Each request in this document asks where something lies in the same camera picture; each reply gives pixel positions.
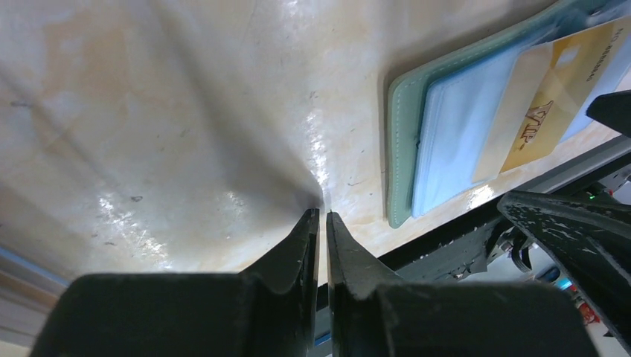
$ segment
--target wallet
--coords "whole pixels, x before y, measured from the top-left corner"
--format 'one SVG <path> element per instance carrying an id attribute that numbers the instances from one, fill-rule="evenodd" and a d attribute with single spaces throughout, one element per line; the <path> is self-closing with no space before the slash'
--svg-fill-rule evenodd
<path id="1" fill-rule="evenodd" d="M 561 0 L 517 25 L 422 65 L 390 85 L 386 120 L 386 215 L 392 228 L 401 226 L 411 215 L 417 145 L 430 83 L 511 46 L 542 27 L 561 23 L 564 15 L 571 11 L 592 13 L 608 3 L 607 0 Z"/>

